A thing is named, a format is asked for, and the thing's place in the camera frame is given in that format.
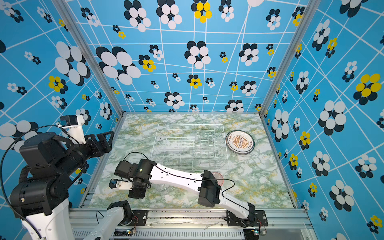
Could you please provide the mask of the clear drinking glass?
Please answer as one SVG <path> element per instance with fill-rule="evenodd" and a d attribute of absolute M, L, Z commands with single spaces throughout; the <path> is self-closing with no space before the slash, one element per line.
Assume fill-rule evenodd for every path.
<path fill-rule="evenodd" d="M 160 192 L 166 192 L 170 188 L 169 185 L 156 185 L 156 187 L 157 187 L 157 190 Z"/>

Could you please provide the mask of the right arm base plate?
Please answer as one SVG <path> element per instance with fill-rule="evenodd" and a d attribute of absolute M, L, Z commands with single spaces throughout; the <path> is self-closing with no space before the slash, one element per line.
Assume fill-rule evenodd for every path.
<path fill-rule="evenodd" d="M 263 210 L 255 210 L 254 214 L 247 216 L 246 218 L 238 218 L 230 211 L 226 212 L 224 220 L 229 227 L 267 227 L 269 225 L 266 212 Z"/>

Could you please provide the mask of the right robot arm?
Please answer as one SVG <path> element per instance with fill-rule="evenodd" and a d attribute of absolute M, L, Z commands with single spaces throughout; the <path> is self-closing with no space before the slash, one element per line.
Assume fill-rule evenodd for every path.
<path fill-rule="evenodd" d="M 231 213 L 227 218 L 237 221 L 240 227 L 260 225 L 255 206 L 229 195 L 227 190 L 222 190 L 219 180 L 210 171 L 205 170 L 202 174 L 188 173 L 141 159 L 137 164 L 119 162 L 115 175 L 119 178 L 110 180 L 109 187 L 128 191 L 129 198 L 143 199 L 152 185 L 167 185 L 197 195 L 201 206 L 226 209 Z"/>

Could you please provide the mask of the white plate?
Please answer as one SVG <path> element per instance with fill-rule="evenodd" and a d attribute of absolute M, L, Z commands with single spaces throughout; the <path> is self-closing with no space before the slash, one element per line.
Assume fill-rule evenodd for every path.
<path fill-rule="evenodd" d="M 253 137 L 241 130 L 229 132 L 226 135 L 226 144 L 232 152 L 239 155 L 250 154 L 255 148 Z"/>

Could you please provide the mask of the pink drinking glass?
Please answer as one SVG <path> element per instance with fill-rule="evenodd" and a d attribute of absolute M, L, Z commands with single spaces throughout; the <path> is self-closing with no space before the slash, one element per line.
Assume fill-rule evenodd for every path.
<path fill-rule="evenodd" d="M 217 180 L 218 185 L 222 186 L 224 183 L 223 176 L 218 172 L 212 172 L 212 174 L 215 177 L 215 179 Z"/>

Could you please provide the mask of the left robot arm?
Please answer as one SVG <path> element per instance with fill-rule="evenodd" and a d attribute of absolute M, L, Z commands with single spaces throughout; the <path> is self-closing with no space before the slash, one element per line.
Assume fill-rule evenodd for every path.
<path fill-rule="evenodd" d="M 10 196 L 10 208 L 34 240 L 73 240 L 69 217 L 70 176 L 90 158 L 112 149 L 114 132 L 87 135 L 84 145 L 54 132 L 25 141 L 20 153 L 27 163 Z"/>

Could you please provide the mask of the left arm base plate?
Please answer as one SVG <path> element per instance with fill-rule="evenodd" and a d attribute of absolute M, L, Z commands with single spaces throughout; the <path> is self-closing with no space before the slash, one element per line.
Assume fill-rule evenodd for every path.
<path fill-rule="evenodd" d="M 119 224 L 119 226 L 130 226 L 130 227 L 145 226 L 148 218 L 148 213 L 149 213 L 148 210 L 132 210 L 131 218 L 129 220 L 128 219 L 123 220 Z"/>

